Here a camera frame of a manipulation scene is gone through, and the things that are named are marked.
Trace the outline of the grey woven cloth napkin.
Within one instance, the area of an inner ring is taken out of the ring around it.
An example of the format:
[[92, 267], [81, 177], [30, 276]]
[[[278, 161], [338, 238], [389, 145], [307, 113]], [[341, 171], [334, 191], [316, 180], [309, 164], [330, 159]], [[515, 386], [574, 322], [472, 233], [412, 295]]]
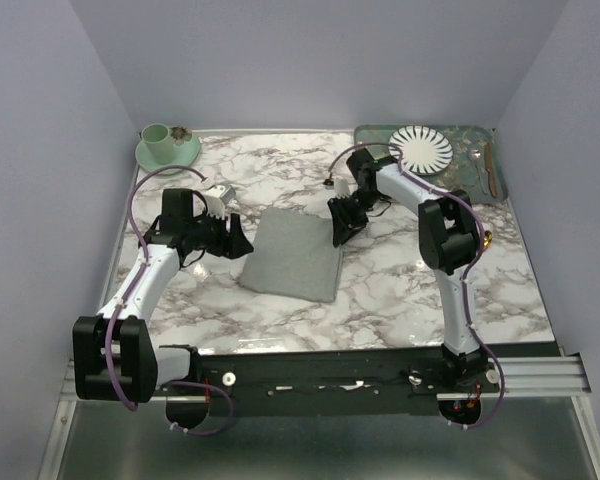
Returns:
[[332, 225], [325, 218], [270, 207], [261, 216], [239, 277], [242, 287], [257, 293], [311, 302], [336, 299], [342, 249], [332, 244]]

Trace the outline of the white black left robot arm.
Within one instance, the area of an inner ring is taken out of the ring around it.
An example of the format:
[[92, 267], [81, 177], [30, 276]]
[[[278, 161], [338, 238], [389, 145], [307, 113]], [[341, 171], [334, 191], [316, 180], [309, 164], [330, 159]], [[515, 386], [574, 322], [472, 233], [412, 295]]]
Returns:
[[203, 192], [163, 191], [161, 212], [142, 234], [136, 261], [118, 291], [96, 315], [81, 316], [73, 326], [79, 398], [135, 407], [166, 384], [181, 395], [200, 387], [196, 349], [156, 347], [148, 325], [166, 287], [191, 253], [234, 260], [253, 252], [239, 214], [226, 211], [234, 196], [228, 184]]

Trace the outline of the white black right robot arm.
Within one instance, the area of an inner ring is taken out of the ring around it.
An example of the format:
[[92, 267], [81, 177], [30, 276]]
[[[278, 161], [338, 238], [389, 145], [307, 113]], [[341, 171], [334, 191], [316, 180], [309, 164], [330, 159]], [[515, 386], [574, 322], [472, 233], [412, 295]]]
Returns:
[[443, 308], [440, 379], [447, 389], [463, 391], [488, 363], [474, 325], [470, 275], [484, 252], [484, 226], [466, 192], [436, 187], [407, 172], [391, 155], [376, 159], [369, 146], [354, 145], [336, 158], [346, 160], [355, 191], [345, 181], [334, 180], [332, 173], [325, 180], [335, 193], [328, 201], [332, 243], [339, 247], [361, 232], [368, 224], [368, 213], [381, 200], [393, 200], [416, 215], [420, 256], [434, 272]]

